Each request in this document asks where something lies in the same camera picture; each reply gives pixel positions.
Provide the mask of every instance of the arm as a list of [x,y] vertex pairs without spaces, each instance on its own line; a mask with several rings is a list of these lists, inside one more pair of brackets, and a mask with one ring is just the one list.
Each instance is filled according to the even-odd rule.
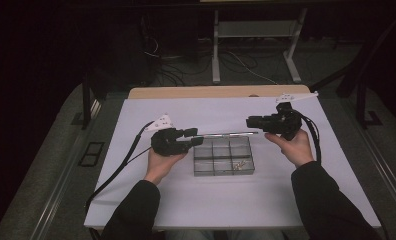
[[269,133],[265,136],[297,167],[292,186],[301,220],[312,240],[381,239],[335,180],[313,161],[305,131],[300,130],[291,141]]
[[147,239],[151,235],[160,203],[157,185],[185,155],[163,157],[150,149],[144,180],[116,208],[102,232],[102,240]]

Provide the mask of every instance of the person's left hand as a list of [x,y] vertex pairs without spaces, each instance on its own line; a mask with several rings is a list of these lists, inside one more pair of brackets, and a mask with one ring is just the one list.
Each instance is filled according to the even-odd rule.
[[167,174],[170,172],[172,166],[179,160],[184,158],[186,153],[164,157],[159,155],[154,151],[154,149],[149,149],[148,153],[148,169],[144,180],[158,185]]

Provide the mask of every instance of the clear plastic box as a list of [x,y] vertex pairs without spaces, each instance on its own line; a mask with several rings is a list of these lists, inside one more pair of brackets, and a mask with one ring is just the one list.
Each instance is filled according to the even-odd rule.
[[246,136],[208,137],[194,147],[194,176],[251,175],[254,170]]

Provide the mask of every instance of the hand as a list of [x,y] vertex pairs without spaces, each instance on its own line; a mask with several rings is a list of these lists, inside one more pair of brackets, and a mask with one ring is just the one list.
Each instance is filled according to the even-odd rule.
[[158,185],[161,182],[161,179],[170,172],[172,166],[185,156],[186,153],[164,157],[156,153],[154,149],[151,148],[148,153],[148,169],[144,180]]
[[286,158],[295,164],[297,168],[303,164],[314,161],[306,131],[300,129],[291,141],[287,141],[285,138],[271,133],[266,133],[264,136],[269,141],[278,145]]

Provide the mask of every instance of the table surface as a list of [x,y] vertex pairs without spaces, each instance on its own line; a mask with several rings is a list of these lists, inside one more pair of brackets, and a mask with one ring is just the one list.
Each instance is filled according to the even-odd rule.
[[[97,187],[120,165],[142,126],[164,113],[169,114],[176,128],[197,127],[199,134],[250,131],[245,119],[275,113],[275,97],[308,92],[307,87],[300,85],[133,89],[120,112]],[[366,220],[372,226],[380,226],[318,99],[292,105],[317,124],[326,171]],[[153,133],[142,134],[132,156],[149,147]],[[250,143],[253,175],[194,177],[191,149],[158,185],[161,201],[155,229],[301,227],[290,180],[293,164],[277,146],[264,139],[261,131],[250,137]],[[129,164],[92,201],[85,226],[102,229],[130,189],[143,178],[146,165],[146,154]]]

